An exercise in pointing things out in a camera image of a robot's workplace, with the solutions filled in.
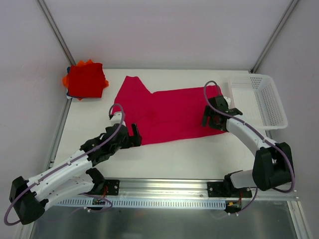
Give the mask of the magenta t shirt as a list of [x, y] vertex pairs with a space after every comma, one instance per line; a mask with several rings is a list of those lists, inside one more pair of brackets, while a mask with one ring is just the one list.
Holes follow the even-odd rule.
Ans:
[[127, 76], [115, 97], [123, 107], [127, 126], [135, 123], [142, 145], [222, 134], [201, 125], [205, 98], [216, 86], [150, 92], [138, 77]]

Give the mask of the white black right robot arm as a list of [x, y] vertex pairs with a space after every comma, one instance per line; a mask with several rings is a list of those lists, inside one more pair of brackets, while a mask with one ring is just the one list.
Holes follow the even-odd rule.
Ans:
[[237, 171], [226, 175], [229, 181], [223, 191], [229, 197], [240, 193], [241, 188], [253, 187], [262, 191], [274, 189], [289, 193], [295, 187], [292, 152], [290, 146], [262, 135], [247, 122], [237, 108], [229, 108], [223, 96], [206, 98], [202, 126], [229, 132], [236, 136], [253, 154], [251, 170]]

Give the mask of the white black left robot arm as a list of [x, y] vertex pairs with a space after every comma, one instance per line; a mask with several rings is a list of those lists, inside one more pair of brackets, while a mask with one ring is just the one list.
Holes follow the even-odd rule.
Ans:
[[105, 187], [105, 179], [96, 166], [107, 161], [120, 149], [142, 144], [135, 123], [130, 135], [124, 124], [116, 123], [99, 136], [87, 140], [62, 163], [29, 179], [19, 176], [13, 180], [9, 195], [9, 209], [14, 210], [18, 222], [30, 224], [55, 204], [75, 195], [98, 195]]

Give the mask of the white perforated plastic basket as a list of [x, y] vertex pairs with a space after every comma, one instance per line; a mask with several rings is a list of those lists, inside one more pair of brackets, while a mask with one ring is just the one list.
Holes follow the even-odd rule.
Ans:
[[277, 130], [288, 120], [274, 80], [267, 75], [247, 74], [229, 78], [231, 107], [238, 108], [258, 130]]

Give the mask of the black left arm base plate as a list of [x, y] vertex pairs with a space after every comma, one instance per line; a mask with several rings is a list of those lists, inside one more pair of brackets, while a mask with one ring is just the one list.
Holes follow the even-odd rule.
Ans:
[[103, 182], [95, 184], [91, 191], [88, 192], [89, 195], [96, 196], [118, 196], [120, 189], [120, 181], [114, 179], [105, 179]]

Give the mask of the aluminium front rail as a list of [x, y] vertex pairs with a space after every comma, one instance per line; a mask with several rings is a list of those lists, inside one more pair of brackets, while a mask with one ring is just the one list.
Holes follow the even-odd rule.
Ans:
[[[146, 179], [119, 178], [118, 195], [107, 198], [139, 198], [139, 199], [214, 199], [209, 198], [207, 182], [220, 180], [192, 179]], [[280, 193], [275, 190], [258, 190], [255, 200], [259, 201], [299, 201], [297, 190], [290, 193]]]

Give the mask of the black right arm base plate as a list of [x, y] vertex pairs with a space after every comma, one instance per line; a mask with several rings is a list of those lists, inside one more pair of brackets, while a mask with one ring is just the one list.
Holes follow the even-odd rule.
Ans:
[[248, 188], [235, 188], [228, 181], [207, 182], [207, 193], [210, 198], [252, 198]]

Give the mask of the aluminium corner post right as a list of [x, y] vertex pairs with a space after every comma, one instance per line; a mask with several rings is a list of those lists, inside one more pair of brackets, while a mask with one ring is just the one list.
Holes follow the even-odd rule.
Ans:
[[296, 10], [298, 4], [300, 3], [300, 0], [291, 0], [284, 11], [283, 15], [281, 16], [279, 22], [277, 23], [274, 31], [270, 35], [269, 39], [267, 40], [265, 46], [263, 47], [261, 53], [259, 54], [256, 62], [254, 63], [253, 67], [250, 69], [251, 74], [255, 74], [258, 69], [261, 67], [263, 61], [266, 59], [267, 55], [271, 51], [272, 47], [276, 43], [277, 38], [281, 34], [282, 30], [286, 26], [287, 22], [289, 21], [290, 17]]

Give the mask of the aluminium corner post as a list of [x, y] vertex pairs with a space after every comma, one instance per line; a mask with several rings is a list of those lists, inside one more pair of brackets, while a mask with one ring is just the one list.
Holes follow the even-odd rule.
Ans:
[[271, 51], [272, 47], [276, 43], [277, 38], [281, 34], [282, 30], [286, 26], [287, 22], [289, 21], [290, 17], [296, 10], [298, 4], [300, 3], [300, 0], [291, 0], [284, 11], [283, 15], [281, 16], [279, 22], [277, 23], [274, 31], [270, 35], [269, 39], [267, 40], [265, 46], [263, 47], [261, 53], [259, 54], [256, 62], [254, 63], [253, 67], [250, 69], [251, 74], [255, 74], [258, 69], [261, 67], [263, 61], [266, 59], [267, 55]]
[[70, 65], [75, 65], [76, 62], [74, 60], [74, 57], [72, 56], [71, 51], [69, 50], [47, 3], [44, 0], [36, 0], [36, 3], [38, 4], [41, 12], [43, 13], [67, 61]]

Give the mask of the aluminium corner post left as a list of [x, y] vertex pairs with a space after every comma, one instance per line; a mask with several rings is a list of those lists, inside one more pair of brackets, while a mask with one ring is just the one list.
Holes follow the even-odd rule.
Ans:
[[36, 0], [36, 3], [38, 4], [41, 12], [43, 13], [67, 61], [70, 65], [75, 65], [76, 62], [74, 60], [74, 57], [72, 56], [71, 51], [69, 50], [47, 3], [44, 0]]

